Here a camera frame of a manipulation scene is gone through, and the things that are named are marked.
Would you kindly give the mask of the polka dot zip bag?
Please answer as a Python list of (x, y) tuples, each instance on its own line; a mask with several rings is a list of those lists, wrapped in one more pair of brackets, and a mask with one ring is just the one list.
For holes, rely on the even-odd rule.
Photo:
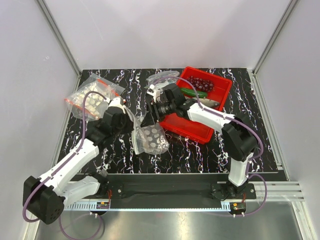
[(131, 132), (131, 143), (136, 155), (147, 153), (151, 155), (160, 155), (169, 149), (169, 142), (166, 139), (163, 128), (156, 123), (155, 125), (140, 127), (142, 123), (130, 109), (125, 108), (130, 120), (133, 122), (133, 131)]

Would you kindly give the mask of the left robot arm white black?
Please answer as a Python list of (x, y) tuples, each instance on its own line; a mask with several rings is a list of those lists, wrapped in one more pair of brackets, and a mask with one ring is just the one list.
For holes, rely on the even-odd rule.
[(22, 216), (26, 222), (34, 221), (50, 225), (62, 214), (65, 207), (87, 196), (103, 198), (108, 186), (97, 174), (70, 184), (70, 180), (88, 162), (106, 148), (110, 139), (131, 133), (134, 129), (134, 114), (125, 106), (110, 106), (103, 118), (88, 122), (82, 139), (54, 167), (40, 177), (29, 176), (23, 183)]

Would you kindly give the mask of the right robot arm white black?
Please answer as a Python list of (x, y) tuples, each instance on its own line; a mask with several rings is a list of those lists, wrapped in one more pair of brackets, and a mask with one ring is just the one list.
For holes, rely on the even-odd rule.
[(146, 115), (142, 127), (164, 121), (172, 114), (191, 122), (205, 125), (222, 134), (224, 151), (231, 159), (226, 190), (232, 198), (239, 198), (248, 183), (248, 163), (258, 145), (258, 138), (245, 120), (232, 114), (222, 114), (207, 108), (193, 98), (185, 99), (177, 88), (175, 90), (148, 89), (146, 92)]

